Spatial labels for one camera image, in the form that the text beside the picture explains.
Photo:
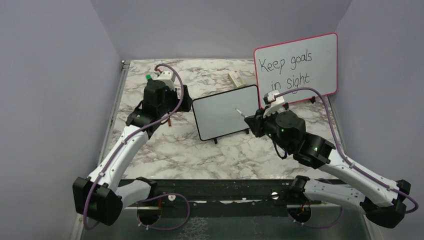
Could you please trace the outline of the black framed whiteboard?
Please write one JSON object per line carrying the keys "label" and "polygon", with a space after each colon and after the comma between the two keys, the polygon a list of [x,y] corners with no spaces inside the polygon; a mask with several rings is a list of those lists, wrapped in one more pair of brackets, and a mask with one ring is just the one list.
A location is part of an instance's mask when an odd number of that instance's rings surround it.
{"label": "black framed whiteboard", "polygon": [[235,110],[239,109],[247,117],[260,108],[257,85],[248,85],[193,100],[192,110],[199,139],[203,142],[238,132],[250,133],[244,118]]}

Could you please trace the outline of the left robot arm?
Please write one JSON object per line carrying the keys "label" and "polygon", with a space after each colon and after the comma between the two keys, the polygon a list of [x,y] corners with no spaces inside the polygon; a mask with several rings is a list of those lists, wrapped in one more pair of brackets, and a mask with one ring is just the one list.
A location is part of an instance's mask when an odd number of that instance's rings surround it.
{"label": "left robot arm", "polygon": [[185,84],[181,85],[181,96],[178,96],[172,82],[147,81],[143,99],[128,115],[126,126],[111,151],[87,177],[77,177],[72,184],[75,210],[82,215],[86,230],[100,223],[111,226],[125,207],[137,201],[147,206],[155,203],[154,181],[141,178],[129,186],[119,186],[120,180],[136,153],[163,122],[173,113],[189,112],[192,102]]}

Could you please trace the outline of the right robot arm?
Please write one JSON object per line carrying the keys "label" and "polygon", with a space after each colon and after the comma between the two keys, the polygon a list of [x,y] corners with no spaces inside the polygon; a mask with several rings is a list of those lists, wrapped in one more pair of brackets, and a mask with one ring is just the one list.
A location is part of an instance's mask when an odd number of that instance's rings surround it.
{"label": "right robot arm", "polygon": [[411,185],[406,180],[390,180],[343,157],[334,144],[308,133],[306,122],[291,110],[263,117],[259,109],[244,122],[256,137],[266,136],[291,155],[298,163],[337,177],[346,187],[320,182],[306,176],[296,176],[289,199],[296,203],[324,201],[352,208],[376,225],[392,229],[405,217],[404,204]]}

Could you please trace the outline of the white red marker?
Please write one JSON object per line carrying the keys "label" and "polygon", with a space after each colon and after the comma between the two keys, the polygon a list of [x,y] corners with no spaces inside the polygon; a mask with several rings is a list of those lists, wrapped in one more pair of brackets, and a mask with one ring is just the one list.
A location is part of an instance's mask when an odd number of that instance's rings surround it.
{"label": "white red marker", "polygon": [[246,118],[247,116],[239,109],[235,109],[243,118]]}

